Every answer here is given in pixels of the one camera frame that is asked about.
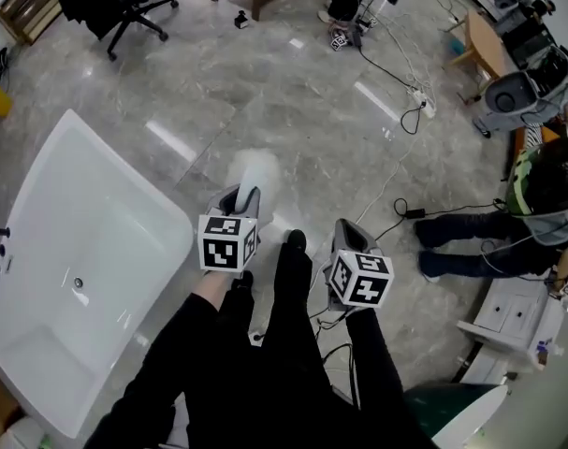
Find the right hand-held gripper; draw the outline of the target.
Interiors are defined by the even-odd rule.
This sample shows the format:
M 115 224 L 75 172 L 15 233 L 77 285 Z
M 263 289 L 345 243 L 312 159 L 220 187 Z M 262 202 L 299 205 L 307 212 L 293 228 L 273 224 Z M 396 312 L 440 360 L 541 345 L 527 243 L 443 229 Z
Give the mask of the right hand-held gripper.
M 394 281 L 390 258 L 361 226 L 339 219 L 323 270 L 330 311 L 378 309 Z

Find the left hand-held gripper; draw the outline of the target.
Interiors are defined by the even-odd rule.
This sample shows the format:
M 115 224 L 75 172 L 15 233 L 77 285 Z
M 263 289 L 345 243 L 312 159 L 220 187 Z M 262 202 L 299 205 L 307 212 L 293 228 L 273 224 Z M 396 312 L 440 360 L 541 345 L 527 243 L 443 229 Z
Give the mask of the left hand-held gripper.
M 198 217 L 197 250 L 205 271 L 242 273 L 258 245 L 261 192 L 255 186 L 236 207 L 240 184 L 214 195 Z

